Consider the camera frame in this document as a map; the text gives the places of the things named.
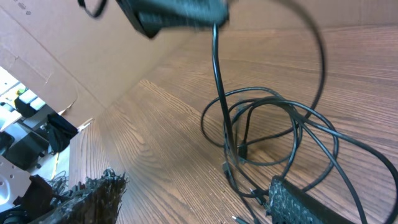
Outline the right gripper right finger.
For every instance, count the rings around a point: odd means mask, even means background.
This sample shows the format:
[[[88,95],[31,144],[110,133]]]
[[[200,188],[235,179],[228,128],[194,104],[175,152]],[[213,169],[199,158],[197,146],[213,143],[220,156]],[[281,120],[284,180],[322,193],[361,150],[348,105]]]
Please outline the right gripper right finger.
[[[350,224],[351,221],[309,196],[288,180],[274,176],[266,214],[278,224]]]

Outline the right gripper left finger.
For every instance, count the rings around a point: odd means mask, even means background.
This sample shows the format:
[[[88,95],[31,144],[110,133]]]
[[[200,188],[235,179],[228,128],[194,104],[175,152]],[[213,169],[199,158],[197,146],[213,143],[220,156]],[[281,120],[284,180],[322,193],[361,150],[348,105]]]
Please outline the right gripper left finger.
[[[58,203],[53,209],[32,221],[36,224],[115,224],[126,192],[125,173],[112,168],[104,170],[99,179],[87,177],[69,191],[55,194]]]

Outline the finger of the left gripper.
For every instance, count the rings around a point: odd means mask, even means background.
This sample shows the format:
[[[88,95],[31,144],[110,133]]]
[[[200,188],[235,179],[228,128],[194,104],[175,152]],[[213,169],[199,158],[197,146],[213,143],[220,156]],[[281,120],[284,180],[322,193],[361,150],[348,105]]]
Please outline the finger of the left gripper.
[[[154,38],[172,27],[207,28],[229,19],[229,6],[222,0],[119,0],[119,7],[142,35]]]

